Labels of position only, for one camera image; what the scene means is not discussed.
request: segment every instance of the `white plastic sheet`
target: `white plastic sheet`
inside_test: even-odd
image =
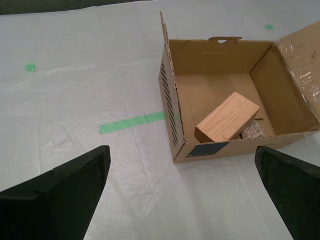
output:
[[[99,126],[163,110],[159,11],[170,38],[275,40],[317,21],[319,7],[157,0],[0,16],[0,191],[110,145],[86,240],[291,240],[254,154],[174,165],[164,121],[103,135]],[[319,143],[313,135],[281,151],[320,165]]]

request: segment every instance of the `dark background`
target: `dark background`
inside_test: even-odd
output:
[[[46,13],[141,0],[0,0],[0,15]]]

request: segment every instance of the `cardboard wall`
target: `cardboard wall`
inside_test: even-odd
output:
[[[276,46],[267,51],[250,75],[276,135],[319,129]]]
[[[272,149],[277,149],[299,141],[304,137],[305,135],[303,133],[299,133],[258,139],[233,140],[230,142],[205,144],[186,143],[182,147],[179,155],[174,159],[174,162],[191,162],[254,153],[258,146],[267,146]]]
[[[166,46],[164,46],[162,55],[159,84],[171,153],[174,158],[184,143],[184,134],[182,130],[176,85],[172,75]]]
[[[271,41],[170,39],[176,75],[249,73]]]

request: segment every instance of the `dark label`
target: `dark label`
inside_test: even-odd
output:
[[[229,142],[217,142],[217,143],[208,143],[208,144],[200,144],[195,146],[195,148],[186,156],[190,157],[198,157],[198,156],[207,156],[214,155],[223,149]]]

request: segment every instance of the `box flap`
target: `box flap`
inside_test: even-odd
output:
[[[181,107],[179,102],[177,81],[170,52],[167,26],[164,22],[163,14],[160,12],[161,25],[164,37],[164,51],[159,74],[164,112],[166,114],[166,123],[168,131],[172,133],[172,139],[169,134],[172,156],[175,157],[181,146],[185,143],[184,126],[181,117]]]
[[[309,108],[320,120],[320,21],[275,42]]]

